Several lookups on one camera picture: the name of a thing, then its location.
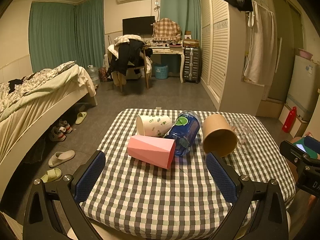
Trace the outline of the white red sneakers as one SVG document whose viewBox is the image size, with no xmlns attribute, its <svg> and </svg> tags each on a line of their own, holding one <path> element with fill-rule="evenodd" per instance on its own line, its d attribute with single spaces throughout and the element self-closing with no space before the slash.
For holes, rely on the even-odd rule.
<svg viewBox="0 0 320 240">
<path fill-rule="evenodd" d="M 49 139 L 52 142 L 65 141 L 66 134 L 72 131 L 71 125 L 66 120 L 60 119 L 57 125 L 52 127 L 49 133 Z"/>
</svg>

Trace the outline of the white louvred wardrobe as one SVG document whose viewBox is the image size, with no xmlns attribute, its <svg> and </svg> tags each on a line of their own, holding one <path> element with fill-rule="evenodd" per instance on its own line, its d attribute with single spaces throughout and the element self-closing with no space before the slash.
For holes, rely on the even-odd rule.
<svg viewBox="0 0 320 240">
<path fill-rule="evenodd" d="M 246 18 L 223 0 L 200 0 L 201 84 L 221 112 L 256 115 L 263 87 L 244 82 Z"/>
</svg>

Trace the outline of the pale green slipper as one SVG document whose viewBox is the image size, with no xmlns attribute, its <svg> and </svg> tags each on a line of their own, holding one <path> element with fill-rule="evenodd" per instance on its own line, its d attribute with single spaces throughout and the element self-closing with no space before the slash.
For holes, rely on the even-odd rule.
<svg viewBox="0 0 320 240">
<path fill-rule="evenodd" d="M 62 172 L 59 168 L 53 168 L 47 170 L 46 173 L 41 177 L 44 183 L 49 183 L 58 180 L 62 176 Z"/>
</svg>

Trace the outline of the cardboard box by wardrobe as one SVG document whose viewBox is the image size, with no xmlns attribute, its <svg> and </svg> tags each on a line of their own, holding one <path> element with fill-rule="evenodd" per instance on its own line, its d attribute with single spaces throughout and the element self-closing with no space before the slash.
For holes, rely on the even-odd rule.
<svg viewBox="0 0 320 240">
<path fill-rule="evenodd" d="M 261 100 L 255 116 L 279 118 L 284 103 L 277 100 Z"/>
</svg>

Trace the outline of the black monitor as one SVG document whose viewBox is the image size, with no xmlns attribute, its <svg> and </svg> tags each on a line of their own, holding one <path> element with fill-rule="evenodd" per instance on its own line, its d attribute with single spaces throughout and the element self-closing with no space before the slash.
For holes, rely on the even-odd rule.
<svg viewBox="0 0 320 240">
<path fill-rule="evenodd" d="M 126 18 L 122 20 L 124 35 L 152 35 L 154 16 Z"/>
</svg>

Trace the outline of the brown paper cup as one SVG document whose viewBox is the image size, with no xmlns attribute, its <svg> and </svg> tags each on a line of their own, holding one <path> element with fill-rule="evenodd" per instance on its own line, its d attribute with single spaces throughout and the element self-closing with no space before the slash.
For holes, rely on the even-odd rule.
<svg viewBox="0 0 320 240">
<path fill-rule="evenodd" d="M 220 157 L 225 157 L 237 146 L 237 137 L 221 114 L 208 116 L 203 122 L 202 131 L 202 146 L 205 154 L 216 153 Z"/>
</svg>

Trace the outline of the blue labelled plastic bottle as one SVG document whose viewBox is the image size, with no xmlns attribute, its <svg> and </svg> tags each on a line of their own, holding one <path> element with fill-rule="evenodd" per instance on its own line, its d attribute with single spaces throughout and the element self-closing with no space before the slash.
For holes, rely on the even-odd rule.
<svg viewBox="0 0 320 240">
<path fill-rule="evenodd" d="M 174 139 L 176 156 L 181 157 L 190 152 L 200 127 L 200 120 L 194 112 L 184 111 L 178 115 L 165 136 L 166 139 Z"/>
</svg>

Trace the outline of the dark metallic suitcase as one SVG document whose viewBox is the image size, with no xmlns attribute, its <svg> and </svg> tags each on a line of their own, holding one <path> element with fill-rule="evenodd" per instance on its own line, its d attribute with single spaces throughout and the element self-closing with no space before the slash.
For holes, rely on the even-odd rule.
<svg viewBox="0 0 320 240">
<path fill-rule="evenodd" d="M 199 82 L 201 52 L 199 48 L 186 47 L 184 50 L 183 81 Z"/>
</svg>

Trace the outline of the green curtain behind desk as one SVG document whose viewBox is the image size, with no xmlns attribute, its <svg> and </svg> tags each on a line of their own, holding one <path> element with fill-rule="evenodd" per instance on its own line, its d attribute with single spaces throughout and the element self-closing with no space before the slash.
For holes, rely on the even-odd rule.
<svg viewBox="0 0 320 240">
<path fill-rule="evenodd" d="M 176 22 L 182 35 L 190 31 L 193 39 L 201 39 L 200 0 L 161 0 L 159 18 Z"/>
</svg>

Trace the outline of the clear printed glass cup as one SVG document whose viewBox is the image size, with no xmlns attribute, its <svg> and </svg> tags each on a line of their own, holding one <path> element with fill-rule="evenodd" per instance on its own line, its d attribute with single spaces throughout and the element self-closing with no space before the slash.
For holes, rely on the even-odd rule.
<svg viewBox="0 0 320 240">
<path fill-rule="evenodd" d="M 257 136 L 242 118 L 234 118 L 230 123 L 232 131 L 235 133 L 238 146 L 249 152 L 255 146 Z"/>
</svg>

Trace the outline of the white desk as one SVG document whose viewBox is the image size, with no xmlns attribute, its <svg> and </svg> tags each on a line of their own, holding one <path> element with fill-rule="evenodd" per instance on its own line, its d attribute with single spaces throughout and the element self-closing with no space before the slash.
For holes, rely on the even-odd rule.
<svg viewBox="0 0 320 240">
<path fill-rule="evenodd" d="M 184 83 L 183 79 L 183 68 L 184 68 L 184 61 L 185 61 L 185 55 L 184 55 L 184 47 L 160 47 L 160 46 L 151 46 L 150 47 L 153 51 L 153 54 L 155 55 L 180 55 L 181 58 L 181 64 L 180 64 L 180 82 Z"/>
</svg>

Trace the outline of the pink faceted cup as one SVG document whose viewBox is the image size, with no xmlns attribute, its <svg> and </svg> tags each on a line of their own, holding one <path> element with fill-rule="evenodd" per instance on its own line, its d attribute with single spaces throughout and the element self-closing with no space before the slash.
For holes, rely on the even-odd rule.
<svg viewBox="0 0 320 240">
<path fill-rule="evenodd" d="M 135 159 L 168 170 L 175 153 L 175 140 L 134 135 L 127 144 L 127 153 Z"/>
</svg>

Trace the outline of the bed with beige bedding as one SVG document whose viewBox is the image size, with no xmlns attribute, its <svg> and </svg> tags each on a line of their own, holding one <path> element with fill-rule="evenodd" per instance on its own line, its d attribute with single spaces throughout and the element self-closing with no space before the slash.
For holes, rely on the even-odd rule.
<svg viewBox="0 0 320 240">
<path fill-rule="evenodd" d="M 96 106 L 96 92 L 88 72 L 77 64 L 58 72 L 43 71 L 39 78 L 54 77 L 24 91 L 21 98 L 1 111 L 1 193 L 16 168 L 41 135 L 71 106 L 84 98 Z"/>
</svg>

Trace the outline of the white floral paper cup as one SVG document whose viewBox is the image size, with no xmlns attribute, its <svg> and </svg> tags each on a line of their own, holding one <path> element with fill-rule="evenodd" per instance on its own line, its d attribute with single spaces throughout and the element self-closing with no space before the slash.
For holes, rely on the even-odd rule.
<svg viewBox="0 0 320 240">
<path fill-rule="evenodd" d="M 136 129 L 138 135 L 163 137 L 172 127 L 172 120 L 167 115 L 138 115 Z"/>
</svg>

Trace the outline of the large water jug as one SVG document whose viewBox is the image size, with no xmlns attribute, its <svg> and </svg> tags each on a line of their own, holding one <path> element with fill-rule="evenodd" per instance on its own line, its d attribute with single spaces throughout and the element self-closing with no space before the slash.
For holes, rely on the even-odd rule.
<svg viewBox="0 0 320 240">
<path fill-rule="evenodd" d="M 87 72 L 95 86 L 100 85 L 99 69 L 93 65 L 87 66 Z"/>
</svg>

